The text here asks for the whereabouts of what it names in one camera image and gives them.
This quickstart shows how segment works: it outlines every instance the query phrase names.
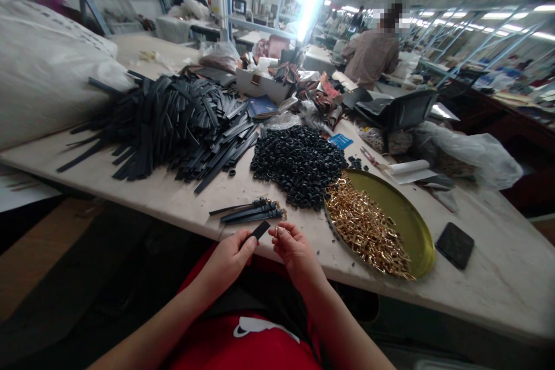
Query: blue booklet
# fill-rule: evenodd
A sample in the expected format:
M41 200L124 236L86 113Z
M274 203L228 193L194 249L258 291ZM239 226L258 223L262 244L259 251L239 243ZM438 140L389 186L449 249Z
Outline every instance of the blue booklet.
M247 111L249 112L249 116L253 119L268 119L279 114L278 108L267 94L260 97L249 98L248 102Z

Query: white logo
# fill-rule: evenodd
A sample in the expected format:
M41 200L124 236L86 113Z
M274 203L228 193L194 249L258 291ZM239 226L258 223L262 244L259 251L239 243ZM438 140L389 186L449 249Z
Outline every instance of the white logo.
M297 337L292 332L286 330L281 325L271 323L270 321L260 320L257 318L249 318L249 317L239 318L239 325L237 325L233 330L233 336L235 338L241 338L251 332L262 332L264 330L271 330L272 328L278 328L282 331L285 331L286 333L289 334L289 336L291 336L291 338L293 338L293 340L297 341L297 343L299 344L301 343L301 340L299 339L299 337Z

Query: floor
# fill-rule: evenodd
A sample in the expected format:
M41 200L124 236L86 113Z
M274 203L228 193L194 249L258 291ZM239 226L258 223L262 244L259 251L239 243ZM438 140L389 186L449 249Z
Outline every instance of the floor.
M199 253L211 244L155 221L68 337L7 368L86 367L168 302ZM110 295L121 282L133 279L136 284L131 302L124 313L114 313ZM417 360L438 357L490 369L552 368L544 350L454 317L386 297L379 298L379 309L378 318L362 326L399 370L416 368Z

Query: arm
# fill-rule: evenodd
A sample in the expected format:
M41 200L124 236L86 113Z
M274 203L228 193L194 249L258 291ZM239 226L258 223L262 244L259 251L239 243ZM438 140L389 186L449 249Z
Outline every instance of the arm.
M237 279L256 247L244 228L220 242L198 276L156 315L89 369L157 369L193 321Z
M328 283L314 251L297 226L282 221L270 234L274 251L301 293L334 367L395 370Z
M391 57L391 59L389 59L389 62L387 63L383 72L393 73L396 70L398 64L399 64L399 44L396 44L395 50L393 52L393 56Z
M350 60L354 56L354 53L357 51L358 45L360 44L360 38L361 37L359 36L343 46L341 52L339 52L339 55L341 55L341 57L345 58L346 60Z

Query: brown shirt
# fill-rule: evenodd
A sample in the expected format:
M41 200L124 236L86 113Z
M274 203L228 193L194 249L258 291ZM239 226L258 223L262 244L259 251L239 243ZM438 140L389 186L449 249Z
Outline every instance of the brown shirt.
M369 30L345 45L341 56L348 62L345 75L360 87L373 90L382 72L395 71L399 61L399 40L395 33Z

